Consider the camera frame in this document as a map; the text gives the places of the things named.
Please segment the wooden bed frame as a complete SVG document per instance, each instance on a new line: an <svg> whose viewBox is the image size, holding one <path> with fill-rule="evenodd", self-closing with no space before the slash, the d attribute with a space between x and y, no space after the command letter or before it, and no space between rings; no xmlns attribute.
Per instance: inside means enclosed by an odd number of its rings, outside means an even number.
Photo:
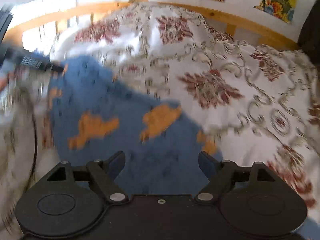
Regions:
<svg viewBox="0 0 320 240"><path fill-rule="evenodd" d="M246 29L259 36L258 44L268 45L276 50L297 50L298 44L285 37L284 35L260 25L248 19L229 14L223 11L198 7L188 4L178 4L169 2L149 2L148 0L129 0L127 2L103 2L80 5L64 11L53 12L43 16L33 18L27 22L21 23L10 28L4 35L3 41L10 42L16 46L23 46L23 33L30 29L43 26L50 22L55 22L55 31L60 32L67 28L67 21L76 16L89 15L90 22L94 23L101 20L103 17L112 14L114 11L121 11L124 8L137 8L141 6L140 12L149 15L153 8L177 9L179 14L192 16L195 13L201 14L203 18L215 20L226 24L225 32L228 35L234 36L237 29Z"/></svg>

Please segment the blue patterned pants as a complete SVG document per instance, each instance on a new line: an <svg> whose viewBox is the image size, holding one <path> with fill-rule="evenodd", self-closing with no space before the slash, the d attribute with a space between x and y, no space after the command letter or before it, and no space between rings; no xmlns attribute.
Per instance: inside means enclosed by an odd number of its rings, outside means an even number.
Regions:
<svg viewBox="0 0 320 240"><path fill-rule="evenodd" d="M159 106L179 109L113 79L112 70L90 56L62 61L66 71L52 77L50 125L62 160L74 166L105 160L123 151L126 163L116 184L127 194L196 195L209 180L198 164L204 149L201 128L185 113L148 139L144 116Z"/></svg>

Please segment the floral white bedspread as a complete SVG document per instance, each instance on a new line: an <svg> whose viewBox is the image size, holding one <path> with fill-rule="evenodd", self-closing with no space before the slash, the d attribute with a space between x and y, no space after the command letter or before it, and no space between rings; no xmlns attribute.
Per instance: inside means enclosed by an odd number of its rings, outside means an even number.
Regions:
<svg viewBox="0 0 320 240"><path fill-rule="evenodd" d="M61 64L90 56L129 89L177 102L175 111L159 106L144 116L143 139L185 113L201 128L203 151L244 166L262 161L280 176L307 205L300 233L319 239L319 98L308 57L236 41L198 13L140 8L71 27L36 51ZM18 199L61 160L50 125L55 76L9 65L1 71L1 239L20 235Z"/></svg>

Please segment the dark cushion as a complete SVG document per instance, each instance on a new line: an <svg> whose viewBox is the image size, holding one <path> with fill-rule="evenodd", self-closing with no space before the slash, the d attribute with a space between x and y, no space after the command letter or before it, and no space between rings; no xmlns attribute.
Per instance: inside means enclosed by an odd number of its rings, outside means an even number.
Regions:
<svg viewBox="0 0 320 240"><path fill-rule="evenodd" d="M316 0L308 14L299 38L298 46L310 58L310 61L319 67L319 39L320 39L320 3Z"/></svg>

